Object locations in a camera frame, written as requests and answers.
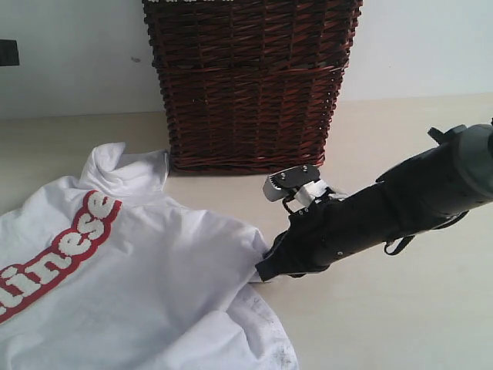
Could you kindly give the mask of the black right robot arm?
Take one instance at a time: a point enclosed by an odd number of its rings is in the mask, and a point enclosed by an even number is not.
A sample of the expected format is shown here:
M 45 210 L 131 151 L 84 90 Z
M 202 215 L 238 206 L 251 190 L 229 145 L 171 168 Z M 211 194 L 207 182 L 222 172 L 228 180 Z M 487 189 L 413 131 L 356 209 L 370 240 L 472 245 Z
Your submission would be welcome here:
M 492 201 L 492 126 L 460 125 L 428 135 L 435 147 L 412 156 L 350 196 L 329 186 L 311 164 L 268 176 L 263 194 L 288 210 L 290 226 L 257 263 L 261 281 L 325 271 L 382 245 L 399 254 L 419 234 L 442 230 Z

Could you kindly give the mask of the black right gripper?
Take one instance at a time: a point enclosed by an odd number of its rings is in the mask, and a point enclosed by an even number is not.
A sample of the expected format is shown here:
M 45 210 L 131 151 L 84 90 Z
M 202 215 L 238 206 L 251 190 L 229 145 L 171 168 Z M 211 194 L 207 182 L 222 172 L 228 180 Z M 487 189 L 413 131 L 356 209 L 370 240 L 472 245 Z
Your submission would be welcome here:
M 376 183 L 344 200 L 325 198 L 309 207 L 274 239 L 255 268 L 262 282 L 301 278 L 378 244 L 386 255 L 398 255 L 417 235 L 448 223 L 448 217 L 425 211 L 408 194 Z

